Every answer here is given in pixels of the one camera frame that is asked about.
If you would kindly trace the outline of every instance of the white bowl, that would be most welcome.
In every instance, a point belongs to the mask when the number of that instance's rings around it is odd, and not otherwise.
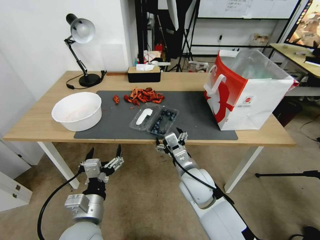
[[[54,105],[52,118],[74,132],[87,130],[101,119],[101,98],[98,94],[71,94]]]

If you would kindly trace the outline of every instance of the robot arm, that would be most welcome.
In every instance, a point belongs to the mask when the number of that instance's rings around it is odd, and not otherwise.
[[[247,227],[239,213],[232,206],[232,200],[214,183],[204,169],[186,151],[188,134],[177,128],[175,133],[165,135],[163,143],[157,139],[157,150],[173,158],[178,176],[179,188],[198,215],[199,221],[211,240],[254,240],[254,234]]]
[[[91,159],[80,163],[80,168],[87,175],[87,189],[81,194],[69,195],[64,204],[72,212],[76,223],[64,231],[60,240],[103,240],[99,225],[103,218],[103,201],[106,199],[105,184],[124,160],[120,145],[116,157],[110,162],[100,162],[100,159],[93,159],[92,156],[93,152]]]

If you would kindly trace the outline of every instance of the desk lamp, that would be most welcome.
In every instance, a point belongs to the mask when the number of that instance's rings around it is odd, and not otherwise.
[[[101,71],[101,77],[97,74],[88,74],[86,66],[83,64],[81,60],[78,59],[77,55],[74,53],[74,51],[71,48],[71,45],[75,42],[78,42],[78,43],[90,42],[94,37],[96,29],[92,22],[84,18],[77,18],[76,15],[72,13],[69,13],[67,15],[66,20],[70,25],[71,36],[65,39],[64,42],[69,47],[72,55],[77,61],[77,64],[83,71],[83,76],[80,77],[79,84],[83,87],[92,87],[94,85],[97,85],[102,81],[105,71]]]

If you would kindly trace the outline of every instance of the lamp arm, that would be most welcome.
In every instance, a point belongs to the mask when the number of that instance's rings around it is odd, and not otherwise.
[[[72,47],[71,47],[71,45],[72,45],[73,43],[75,43],[74,40],[71,40],[71,37],[72,37],[72,36],[70,36],[70,37],[68,37],[67,39],[65,39],[64,42],[65,42],[66,45],[69,47],[72,55],[74,56],[74,58],[75,58],[76,61],[77,61],[77,64],[79,65],[79,67],[80,67],[81,70],[83,71],[84,76],[88,76],[86,66],[82,63],[81,60],[78,59],[77,55],[74,53],[74,51],[73,51],[73,49],[72,49]]]

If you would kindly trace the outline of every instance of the gray desk mat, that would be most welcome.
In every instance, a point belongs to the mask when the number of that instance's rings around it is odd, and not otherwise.
[[[165,96],[161,105],[179,111],[169,131],[178,134],[176,127],[188,132],[188,139],[193,140],[237,140],[235,131],[220,131],[210,107],[203,96],[203,91],[181,92],[160,91]],[[139,108],[124,101],[128,91],[98,91],[102,99],[101,120],[92,128],[76,132],[74,138],[80,139],[155,139],[156,135],[147,131],[129,128]],[[112,100],[118,95],[120,103],[115,105]]]

